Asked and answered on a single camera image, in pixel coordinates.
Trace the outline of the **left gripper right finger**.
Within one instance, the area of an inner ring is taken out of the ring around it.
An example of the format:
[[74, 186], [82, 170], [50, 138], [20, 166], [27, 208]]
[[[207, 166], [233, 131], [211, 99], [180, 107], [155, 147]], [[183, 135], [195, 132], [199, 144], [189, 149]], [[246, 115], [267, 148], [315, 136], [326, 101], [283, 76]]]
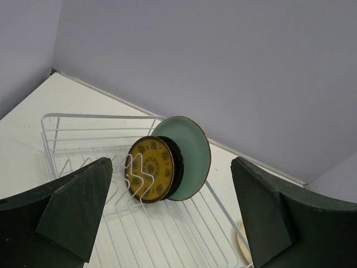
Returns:
[[255, 267], [355, 267], [356, 204], [292, 184], [243, 157], [231, 174]]

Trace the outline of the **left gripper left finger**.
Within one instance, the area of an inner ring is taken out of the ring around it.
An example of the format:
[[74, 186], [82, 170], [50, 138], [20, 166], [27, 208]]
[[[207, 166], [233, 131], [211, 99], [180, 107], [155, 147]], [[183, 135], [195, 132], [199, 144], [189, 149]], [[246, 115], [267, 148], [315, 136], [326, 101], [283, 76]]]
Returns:
[[83, 267], [90, 261], [112, 179], [99, 158], [1, 199], [1, 267]]

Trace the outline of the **beige bear plate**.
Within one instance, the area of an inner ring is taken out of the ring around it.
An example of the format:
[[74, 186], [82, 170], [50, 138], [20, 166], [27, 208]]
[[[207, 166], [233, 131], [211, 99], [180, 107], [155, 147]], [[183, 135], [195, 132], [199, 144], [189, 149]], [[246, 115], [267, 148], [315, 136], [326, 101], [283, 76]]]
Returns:
[[[247, 235], [246, 235], [246, 232], [245, 232], [245, 228], [244, 228], [244, 224], [243, 224], [243, 221], [240, 221], [238, 223], [238, 229], [240, 230], [242, 236], [244, 237], [244, 239], [246, 240], [247, 239]], [[252, 263], [252, 257], [249, 253], [249, 250], [248, 248], [245, 246], [243, 240], [241, 239], [241, 237], [239, 235], [237, 235], [237, 240], [238, 240], [238, 245], [239, 245], [239, 248], [240, 248], [240, 251], [241, 253], [243, 254], [245, 260], [250, 264]]]

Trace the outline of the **yellow patterned plate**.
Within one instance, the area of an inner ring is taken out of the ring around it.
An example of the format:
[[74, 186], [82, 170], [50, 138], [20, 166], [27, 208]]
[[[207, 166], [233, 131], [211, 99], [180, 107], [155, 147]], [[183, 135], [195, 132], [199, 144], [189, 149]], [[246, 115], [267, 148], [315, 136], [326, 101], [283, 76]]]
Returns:
[[155, 203], [169, 192], [174, 177], [173, 155], [163, 139], [144, 136], [129, 149], [124, 164], [129, 191], [142, 203]]

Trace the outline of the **teal floral plate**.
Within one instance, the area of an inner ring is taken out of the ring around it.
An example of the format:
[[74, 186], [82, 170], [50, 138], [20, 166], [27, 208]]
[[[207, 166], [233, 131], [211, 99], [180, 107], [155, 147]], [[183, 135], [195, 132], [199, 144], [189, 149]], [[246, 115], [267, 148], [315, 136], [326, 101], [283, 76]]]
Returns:
[[173, 116], [160, 122], [152, 135], [173, 140], [183, 156], [184, 172], [181, 184], [168, 199], [183, 201], [193, 197], [205, 184], [211, 166], [210, 143], [205, 132], [192, 119]]

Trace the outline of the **black glossy plate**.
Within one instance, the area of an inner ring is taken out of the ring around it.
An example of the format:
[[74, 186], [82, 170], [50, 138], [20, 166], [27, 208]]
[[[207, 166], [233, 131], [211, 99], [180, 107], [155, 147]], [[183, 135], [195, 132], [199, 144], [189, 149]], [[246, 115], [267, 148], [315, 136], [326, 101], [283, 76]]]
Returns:
[[174, 162], [173, 181], [168, 193], [163, 197], [163, 200], [165, 200], [170, 198], [178, 190], [182, 182], [182, 178], [184, 175], [184, 158], [181, 149], [174, 140], [166, 136], [159, 136], [159, 138], [162, 139], [170, 148]]

